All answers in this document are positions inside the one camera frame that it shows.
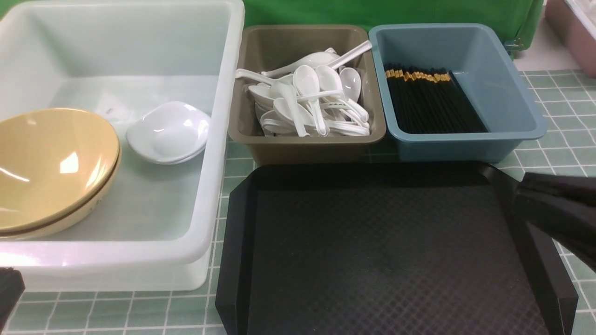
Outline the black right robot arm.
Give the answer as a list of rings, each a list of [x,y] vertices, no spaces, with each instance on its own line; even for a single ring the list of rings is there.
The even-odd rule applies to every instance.
[[[596,269],[596,179],[528,172],[516,188],[512,212]]]

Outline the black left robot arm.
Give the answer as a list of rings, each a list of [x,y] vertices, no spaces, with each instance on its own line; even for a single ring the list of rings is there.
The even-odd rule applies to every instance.
[[[25,290],[23,276],[14,268],[0,269],[0,332]]]

